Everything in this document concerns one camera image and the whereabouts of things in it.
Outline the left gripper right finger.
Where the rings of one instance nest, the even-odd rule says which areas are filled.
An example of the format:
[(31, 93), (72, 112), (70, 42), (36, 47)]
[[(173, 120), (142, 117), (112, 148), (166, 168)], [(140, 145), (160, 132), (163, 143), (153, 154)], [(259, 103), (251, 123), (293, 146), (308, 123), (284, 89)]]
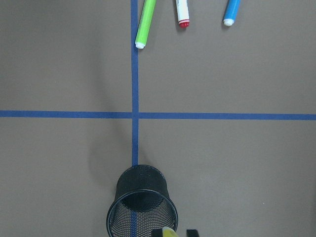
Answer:
[(196, 230), (196, 229), (186, 230), (186, 237), (199, 237), (198, 230)]

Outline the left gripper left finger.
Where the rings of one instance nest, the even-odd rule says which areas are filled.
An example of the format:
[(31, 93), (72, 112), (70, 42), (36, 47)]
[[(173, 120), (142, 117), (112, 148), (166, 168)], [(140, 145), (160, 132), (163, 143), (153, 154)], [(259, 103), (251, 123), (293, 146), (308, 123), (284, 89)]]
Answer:
[(153, 229), (151, 231), (151, 237), (163, 237), (163, 230), (162, 229)]

